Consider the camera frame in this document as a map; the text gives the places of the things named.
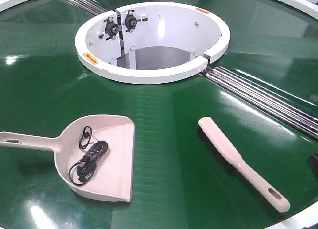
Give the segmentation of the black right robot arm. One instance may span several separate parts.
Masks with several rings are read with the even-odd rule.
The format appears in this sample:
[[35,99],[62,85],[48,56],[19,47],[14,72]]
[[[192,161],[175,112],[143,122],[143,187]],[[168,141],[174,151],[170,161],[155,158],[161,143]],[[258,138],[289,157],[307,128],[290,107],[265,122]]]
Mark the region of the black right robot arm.
[[315,178],[318,177],[318,153],[311,154],[307,160],[307,165]]

